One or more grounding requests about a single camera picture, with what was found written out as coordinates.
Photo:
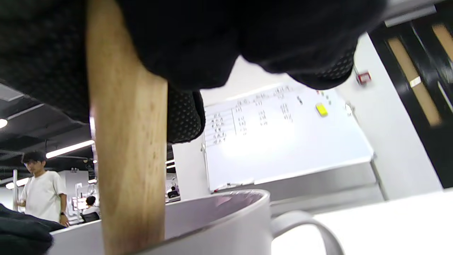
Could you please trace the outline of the person's left hand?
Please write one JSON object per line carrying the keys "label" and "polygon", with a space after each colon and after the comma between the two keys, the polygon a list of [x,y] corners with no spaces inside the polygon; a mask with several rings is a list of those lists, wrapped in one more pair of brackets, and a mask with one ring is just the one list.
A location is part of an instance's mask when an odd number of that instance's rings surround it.
{"label": "person's left hand", "polygon": [[10,210],[0,205],[0,253],[45,255],[53,244],[51,232],[64,229],[60,223]]}

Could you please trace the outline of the person's right hand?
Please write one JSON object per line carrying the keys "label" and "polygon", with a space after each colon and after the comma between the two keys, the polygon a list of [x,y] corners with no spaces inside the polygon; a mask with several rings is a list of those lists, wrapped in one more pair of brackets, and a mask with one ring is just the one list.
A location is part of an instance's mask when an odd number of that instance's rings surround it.
{"label": "person's right hand", "polygon": [[[118,0],[138,57],[166,79],[170,144],[205,128],[200,90],[222,87],[239,56],[312,89],[351,75],[359,37],[386,0]],[[88,123],[85,0],[1,1],[1,84]]]}

